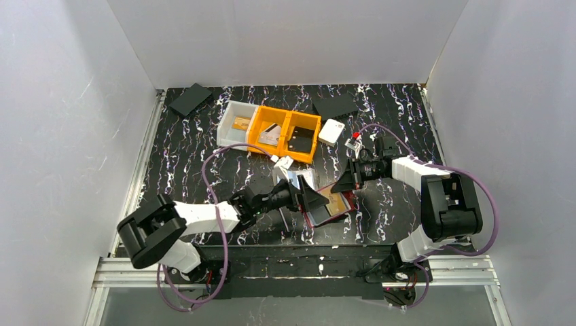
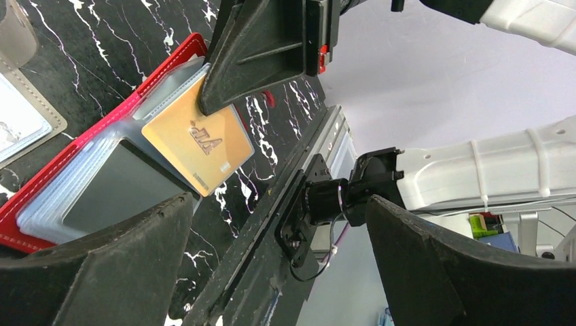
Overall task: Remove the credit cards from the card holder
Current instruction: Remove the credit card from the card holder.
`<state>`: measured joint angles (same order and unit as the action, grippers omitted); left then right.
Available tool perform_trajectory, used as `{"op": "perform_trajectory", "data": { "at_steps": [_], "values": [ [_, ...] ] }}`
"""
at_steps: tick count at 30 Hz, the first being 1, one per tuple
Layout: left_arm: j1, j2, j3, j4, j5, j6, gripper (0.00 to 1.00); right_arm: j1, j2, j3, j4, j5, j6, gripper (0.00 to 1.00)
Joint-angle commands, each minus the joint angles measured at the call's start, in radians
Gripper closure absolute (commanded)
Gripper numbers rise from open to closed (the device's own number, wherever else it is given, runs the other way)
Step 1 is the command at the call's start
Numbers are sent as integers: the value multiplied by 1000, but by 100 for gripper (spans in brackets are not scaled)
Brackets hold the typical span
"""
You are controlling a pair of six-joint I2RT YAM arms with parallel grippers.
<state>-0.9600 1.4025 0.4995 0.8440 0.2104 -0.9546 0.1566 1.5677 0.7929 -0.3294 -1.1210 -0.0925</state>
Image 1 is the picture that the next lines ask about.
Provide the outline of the red card holder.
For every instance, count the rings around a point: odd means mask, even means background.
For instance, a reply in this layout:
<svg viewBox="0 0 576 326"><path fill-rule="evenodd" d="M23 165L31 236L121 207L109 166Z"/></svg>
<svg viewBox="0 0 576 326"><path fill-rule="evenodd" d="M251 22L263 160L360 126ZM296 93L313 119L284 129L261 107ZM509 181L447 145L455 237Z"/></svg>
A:
<svg viewBox="0 0 576 326"><path fill-rule="evenodd" d="M304 213L304 218L309 227L316 228L326 223L331 223L355 208L356 196L354 193L331 193L334 185L335 183L332 183L318 190L322 196L329 200L328 204Z"/></svg>

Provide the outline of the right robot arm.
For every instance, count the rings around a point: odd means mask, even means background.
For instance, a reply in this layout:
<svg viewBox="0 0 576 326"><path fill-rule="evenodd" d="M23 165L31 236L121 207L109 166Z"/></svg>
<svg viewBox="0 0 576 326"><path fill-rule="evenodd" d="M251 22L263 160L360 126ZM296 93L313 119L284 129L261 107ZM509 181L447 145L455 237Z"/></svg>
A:
<svg viewBox="0 0 576 326"><path fill-rule="evenodd" d="M402 156L393 137L378 137L373 151L362 148L356 158L348 159L331 190L351 192L377 179L400 181L420 194L420 225L395 243L389 257L376 265L383 272L408 267L418 258L482 230L482 214L473 181Z"/></svg>

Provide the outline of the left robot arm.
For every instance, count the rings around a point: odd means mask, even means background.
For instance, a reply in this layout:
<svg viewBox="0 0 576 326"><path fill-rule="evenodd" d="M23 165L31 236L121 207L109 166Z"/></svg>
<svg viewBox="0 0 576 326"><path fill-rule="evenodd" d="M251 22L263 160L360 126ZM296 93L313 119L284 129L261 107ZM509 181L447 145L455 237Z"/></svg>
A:
<svg viewBox="0 0 576 326"><path fill-rule="evenodd" d="M218 204L188 204L159 194L121 220L117 231L134 268L162 264L188 273L202 264L202 258L193 244L181 240L183 236L211 232L226 236L250 228L259 215L272 210L285 207L305 213L329 204L305 178L297 181L294 185L281 179L273 187L248 185Z"/></svg>

